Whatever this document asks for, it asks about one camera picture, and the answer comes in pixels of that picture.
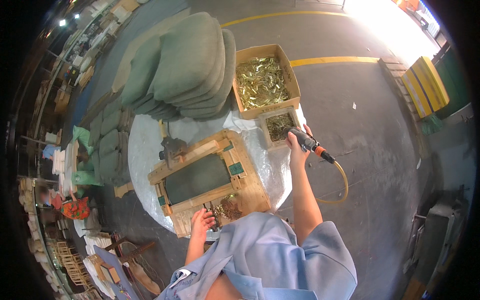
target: green fabric patch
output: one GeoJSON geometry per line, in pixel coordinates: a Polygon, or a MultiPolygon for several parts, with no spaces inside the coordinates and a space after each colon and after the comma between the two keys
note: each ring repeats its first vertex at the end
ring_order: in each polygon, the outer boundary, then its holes
{"type": "Polygon", "coordinates": [[[240,162],[229,166],[228,169],[230,170],[230,174],[232,175],[237,175],[243,172],[243,167],[241,166],[240,162]]]}
{"type": "Polygon", "coordinates": [[[165,196],[159,197],[158,202],[160,203],[160,205],[165,205],[165,196]]]}
{"type": "Polygon", "coordinates": [[[228,151],[228,150],[230,150],[230,149],[233,149],[232,141],[229,141],[229,142],[230,142],[230,146],[227,146],[227,147],[223,148],[223,152],[226,152],[226,151],[228,151]]]}

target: person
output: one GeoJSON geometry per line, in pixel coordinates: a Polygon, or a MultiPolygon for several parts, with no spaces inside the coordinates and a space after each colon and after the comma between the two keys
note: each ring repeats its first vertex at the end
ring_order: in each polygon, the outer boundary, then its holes
{"type": "Polygon", "coordinates": [[[305,172],[309,152],[302,151],[291,133],[286,143],[291,149],[295,232],[277,216],[254,212],[223,226],[204,253],[206,231],[215,221],[212,212],[197,211],[185,266],[173,273],[158,300],[351,297],[357,286],[355,266],[334,223],[322,219],[305,172]]]}
{"type": "Polygon", "coordinates": [[[46,145],[45,148],[43,148],[42,150],[42,158],[53,161],[53,153],[55,152],[55,150],[61,151],[61,147],[54,144],[46,145]]]}
{"type": "Polygon", "coordinates": [[[53,206],[53,208],[60,210],[62,215],[66,216],[67,218],[79,220],[87,218],[90,215],[88,197],[83,197],[77,200],[71,189],[69,194],[71,199],[67,200],[66,197],[60,192],[56,192],[53,189],[49,190],[44,186],[40,187],[40,199],[42,203],[53,206]]]}

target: box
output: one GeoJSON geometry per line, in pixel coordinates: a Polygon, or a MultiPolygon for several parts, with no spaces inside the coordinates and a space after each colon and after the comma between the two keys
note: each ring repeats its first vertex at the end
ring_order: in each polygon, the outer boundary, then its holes
{"type": "Polygon", "coordinates": [[[258,119],[260,119],[260,127],[262,128],[262,131],[264,132],[265,140],[267,142],[267,151],[273,151],[281,148],[288,147],[287,144],[285,143],[285,140],[280,140],[280,141],[275,141],[272,142],[272,139],[270,138],[270,133],[267,128],[267,123],[266,119],[273,117],[273,116],[278,116],[278,115],[283,115],[283,114],[289,114],[290,117],[293,120],[293,123],[295,124],[294,126],[300,127],[300,122],[297,117],[297,112],[295,111],[293,106],[289,106],[286,108],[280,108],[276,109],[273,111],[269,112],[264,112],[260,115],[258,115],[258,119]]]}
{"type": "Polygon", "coordinates": [[[103,276],[105,276],[107,281],[115,284],[120,282],[120,277],[117,273],[117,270],[115,270],[113,266],[103,263],[100,265],[100,269],[102,270],[103,276]]]}
{"type": "Polygon", "coordinates": [[[402,75],[402,81],[420,118],[431,115],[450,102],[440,75],[426,56],[421,56],[402,75]]]}
{"type": "Polygon", "coordinates": [[[300,88],[297,83],[297,78],[293,73],[292,66],[290,65],[290,61],[288,60],[285,52],[283,52],[280,45],[272,44],[272,45],[264,45],[264,46],[257,46],[257,47],[250,47],[247,49],[237,51],[237,66],[245,61],[253,59],[255,57],[264,58],[270,55],[275,55],[280,62],[280,66],[283,71],[283,77],[285,80],[285,86],[287,90],[291,93],[290,99],[285,100],[283,102],[277,104],[267,105],[261,108],[253,108],[244,111],[244,107],[242,101],[240,99],[238,93],[238,84],[237,84],[237,76],[233,79],[233,92],[235,93],[235,99],[237,101],[240,115],[243,119],[251,120],[258,117],[259,114],[268,112],[271,110],[285,108],[288,106],[293,106],[295,109],[299,108],[300,103],[300,88]]]}

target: wooden pallet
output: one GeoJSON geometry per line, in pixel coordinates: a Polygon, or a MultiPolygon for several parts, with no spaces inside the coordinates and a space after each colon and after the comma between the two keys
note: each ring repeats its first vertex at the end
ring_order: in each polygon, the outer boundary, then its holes
{"type": "Polygon", "coordinates": [[[382,57],[378,60],[382,72],[388,81],[388,84],[393,89],[398,99],[408,111],[410,115],[412,128],[415,131],[417,142],[419,144],[419,152],[421,158],[428,158],[430,156],[430,149],[428,147],[425,136],[421,131],[422,121],[417,112],[417,108],[413,103],[413,99],[410,97],[407,88],[403,84],[401,79],[402,75],[408,70],[408,68],[400,63],[395,57],[382,57]]]}
{"type": "MultiPolygon", "coordinates": [[[[162,211],[165,216],[172,219],[178,237],[190,235],[190,219],[196,211],[203,208],[203,204],[210,205],[211,202],[214,206],[219,205],[220,201],[230,194],[236,194],[235,201],[242,211],[241,216],[270,209],[270,199],[253,168],[240,135],[234,131],[224,129],[193,144],[187,149],[187,154],[181,162],[173,163],[171,169],[167,168],[165,162],[156,164],[155,169],[148,174],[148,180],[155,186],[159,199],[165,201],[162,211]],[[230,173],[230,183],[172,205],[168,201],[165,178],[209,154],[217,154],[225,161],[230,173]]],[[[231,222],[222,217],[219,221],[221,225],[231,222]]]]}

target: blue shirt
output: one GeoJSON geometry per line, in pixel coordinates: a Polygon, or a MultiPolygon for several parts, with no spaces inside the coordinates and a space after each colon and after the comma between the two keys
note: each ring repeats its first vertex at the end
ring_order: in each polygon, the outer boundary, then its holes
{"type": "Polygon", "coordinates": [[[55,150],[61,151],[61,148],[59,146],[48,144],[48,145],[45,146],[45,148],[43,148],[43,151],[42,151],[43,156],[46,159],[49,159],[50,156],[53,156],[53,153],[55,152],[55,150]]]}
{"type": "Polygon", "coordinates": [[[191,274],[175,272],[158,300],[203,300],[221,271],[246,300],[344,300],[357,286],[353,260],[333,222],[319,224],[300,247],[287,223],[265,213],[223,226],[210,249],[181,269],[191,274]]]}

